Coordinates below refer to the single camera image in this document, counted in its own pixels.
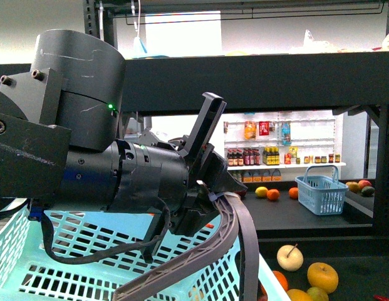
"light blue basket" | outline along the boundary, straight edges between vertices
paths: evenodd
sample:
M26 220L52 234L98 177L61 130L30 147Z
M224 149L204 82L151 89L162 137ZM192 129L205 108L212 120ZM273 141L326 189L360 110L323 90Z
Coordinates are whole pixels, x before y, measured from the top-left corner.
M309 176L315 167L333 167L333 177ZM349 187L339 182L339 170L334 165L310 166L304 177L296 177L299 202L316 215L341 214L345 203L345 193Z
M152 219L149 214L50 211L47 215L55 228L55 252L72 256L89 255L120 242L139 241ZM220 222L220 218L216 218L212 222L213 229L203 228L193 238L168 233L151 264L141 259L139 251L131 251L98 263L64 265L47 256L43 250L41 225L28 221L26 216L26 209L16 213L0 232L0 300L110 301L117 287L202 243L214 234ZM239 250L236 240L220 260L147 300L238 300L239 273L235 256ZM260 262L263 266L259 278L264 279L267 292L274 292L271 301L289 300L278 282L270 281L272 272L261 256Z

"sauce bottle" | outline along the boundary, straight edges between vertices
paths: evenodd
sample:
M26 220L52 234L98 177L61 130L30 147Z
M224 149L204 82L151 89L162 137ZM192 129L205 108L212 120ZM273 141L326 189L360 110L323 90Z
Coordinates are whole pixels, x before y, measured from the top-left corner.
M237 150L237 165L238 166L244 165L243 151L241 149Z

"snack package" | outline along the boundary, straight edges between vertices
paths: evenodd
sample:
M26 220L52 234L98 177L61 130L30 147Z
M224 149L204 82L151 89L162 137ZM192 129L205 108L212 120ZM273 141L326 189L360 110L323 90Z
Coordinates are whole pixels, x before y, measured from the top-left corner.
M244 138L246 140L255 140L257 136L257 124L254 121L244 122Z
M268 136L269 135L269 122L260 121L259 122L259 133L260 136Z
M282 143L283 145L291 145L292 141L290 138L290 123L285 122L282 125Z
M289 154L291 154L292 158L297 158L297 151L298 151L297 146L291 146L289 147Z

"white shelf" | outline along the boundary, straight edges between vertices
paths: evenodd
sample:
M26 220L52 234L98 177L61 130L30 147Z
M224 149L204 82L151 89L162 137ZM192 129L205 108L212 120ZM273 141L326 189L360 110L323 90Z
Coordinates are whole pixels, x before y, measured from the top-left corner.
M346 166L346 163L320 163L320 164L280 164L280 165L250 165L250 166L228 166L228 171L250 171L257 169L284 169L284 168L307 168L310 166Z

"metal bracket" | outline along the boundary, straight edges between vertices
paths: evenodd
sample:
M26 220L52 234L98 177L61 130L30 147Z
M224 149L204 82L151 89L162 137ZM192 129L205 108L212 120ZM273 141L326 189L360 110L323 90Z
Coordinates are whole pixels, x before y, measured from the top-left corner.
M362 106L365 112L370 116L374 122L379 125L380 124L380 109L375 105L363 105Z
M359 106L358 105L352 105L352 106L334 108L332 110L332 115L334 115L334 116L341 115L341 114L349 112L350 110L353 110L353 109L355 109L357 107L359 107Z

